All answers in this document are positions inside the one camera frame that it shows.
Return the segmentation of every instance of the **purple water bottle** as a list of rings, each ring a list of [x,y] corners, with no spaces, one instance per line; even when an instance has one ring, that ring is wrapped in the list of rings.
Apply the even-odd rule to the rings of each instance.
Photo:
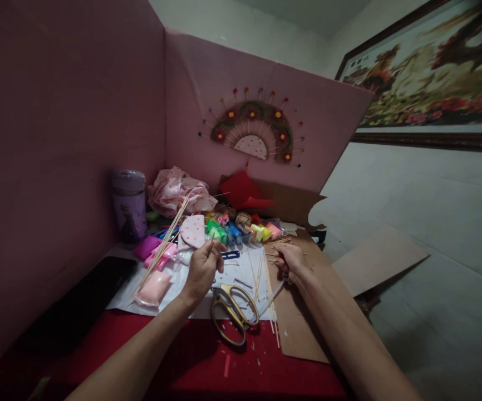
[[[133,248],[146,237],[145,175],[122,170],[113,174],[112,183],[120,239]]]

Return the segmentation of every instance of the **black phone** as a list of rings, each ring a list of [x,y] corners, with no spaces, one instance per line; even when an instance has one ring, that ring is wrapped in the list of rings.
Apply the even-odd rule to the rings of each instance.
[[[19,339],[19,346],[43,353],[70,352],[136,271],[134,260],[105,257],[29,327]]]

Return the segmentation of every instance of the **painting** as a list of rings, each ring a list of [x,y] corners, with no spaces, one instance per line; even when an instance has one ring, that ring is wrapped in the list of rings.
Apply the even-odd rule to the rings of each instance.
[[[353,141],[482,150],[482,3],[427,2],[349,52],[336,79],[375,93]]]

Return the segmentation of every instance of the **ceiling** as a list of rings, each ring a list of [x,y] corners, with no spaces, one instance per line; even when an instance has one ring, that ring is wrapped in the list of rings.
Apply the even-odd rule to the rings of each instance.
[[[329,38],[370,0],[236,0]]]

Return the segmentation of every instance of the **hand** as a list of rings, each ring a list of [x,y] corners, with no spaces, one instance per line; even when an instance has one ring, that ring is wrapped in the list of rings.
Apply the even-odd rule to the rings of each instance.
[[[219,241],[206,242],[203,247],[193,252],[189,274],[180,295],[186,297],[195,306],[202,302],[215,279],[215,272],[224,271],[224,260],[220,255],[226,247]]]
[[[297,284],[298,280],[309,273],[304,259],[304,252],[298,246],[291,244],[276,244],[274,246],[276,265],[289,279]]]

